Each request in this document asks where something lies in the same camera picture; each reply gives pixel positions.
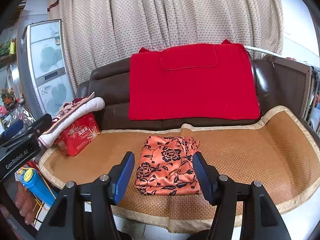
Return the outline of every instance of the brown leather sofa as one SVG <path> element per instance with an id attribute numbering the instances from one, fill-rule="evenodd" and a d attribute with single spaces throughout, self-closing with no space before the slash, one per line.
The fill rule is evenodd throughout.
<path id="1" fill-rule="evenodd" d="M 268 60 L 251 60 L 252 74 L 260 104 L 260 116 L 275 106 L 288 107 L 309 130 L 320 145 L 320 138 L 302 118 L 307 107 L 312 69 L 304 64 L 278 57 Z M 86 97 L 95 92 L 106 103 L 104 109 L 95 112 L 101 130 L 143 129 L 168 130 L 180 128 L 188 123 L 195 127 L 248 125 L 258 120 L 225 120 L 217 118 L 182 118 L 154 121 L 132 121 L 128 118 L 129 109 L 129 70 L 130 59 L 126 58 L 99 67 L 92 71 L 89 81 L 78 87 L 77 97 Z M 236 77 L 232 73 L 225 76 L 230 86 Z M 237 96 L 237 89 L 230 94 L 230 100 Z"/>

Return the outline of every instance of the red towel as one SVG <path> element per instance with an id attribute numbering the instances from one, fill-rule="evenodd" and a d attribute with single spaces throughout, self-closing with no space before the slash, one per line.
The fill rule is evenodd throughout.
<path id="1" fill-rule="evenodd" d="M 258 119 L 251 65 L 242 44 L 142 48 L 130 60 L 131 120 Z"/>

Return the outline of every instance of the woven mat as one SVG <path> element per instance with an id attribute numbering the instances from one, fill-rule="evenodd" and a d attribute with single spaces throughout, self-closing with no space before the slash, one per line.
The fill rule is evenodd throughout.
<path id="1" fill-rule="evenodd" d="M 107 130 L 75 157 L 56 147 L 43 155 L 42 173 L 59 188 L 73 180 L 94 181 L 121 162 L 127 151 L 135 155 L 135 168 L 125 196 L 114 214 L 167 228 L 174 233 L 210 228 L 215 212 L 202 195 L 143 196 L 134 187 L 141 149 L 146 137 L 193 136 L 208 164 L 236 182 L 262 181 L 280 213 L 307 201 L 320 184 L 320 151 L 309 132 L 284 106 L 271 109 L 253 125 L 195 128 L 184 124 L 168 131 Z M 238 203 L 235 226 L 241 225 Z"/>

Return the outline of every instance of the curtain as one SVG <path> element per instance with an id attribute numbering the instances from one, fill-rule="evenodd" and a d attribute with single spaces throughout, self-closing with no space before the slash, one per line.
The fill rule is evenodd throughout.
<path id="1" fill-rule="evenodd" d="M 224 39 L 281 54 L 281 0 L 49 0 L 62 19 L 73 89 L 93 69 L 141 47 L 163 50 Z"/>

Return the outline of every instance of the person's hand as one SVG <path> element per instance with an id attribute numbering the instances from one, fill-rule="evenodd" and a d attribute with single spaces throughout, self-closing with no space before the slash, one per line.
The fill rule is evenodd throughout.
<path id="1" fill-rule="evenodd" d="M 31 224 L 34 219 L 35 215 L 33 214 L 32 202 L 31 202 L 31 195 L 30 193 L 26 192 L 23 188 L 23 185 L 20 181 L 17 181 L 18 192 L 15 197 L 15 205 L 19 209 L 20 214 L 25 218 L 25 223 L 27 225 Z M 7 219 L 9 217 L 9 211 L 7 208 L 0 204 L 0 210 L 3 214 L 4 218 Z M 23 240 L 23 238 L 14 230 L 15 235 L 19 240 Z"/>
<path id="2" fill-rule="evenodd" d="M 25 191 L 22 183 L 17 181 L 18 192 L 14 203 L 19 209 L 20 215 L 24 217 L 24 221 L 27 225 L 30 225 L 35 220 L 35 215 L 33 213 L 31 195 L 29 192 Z"/>

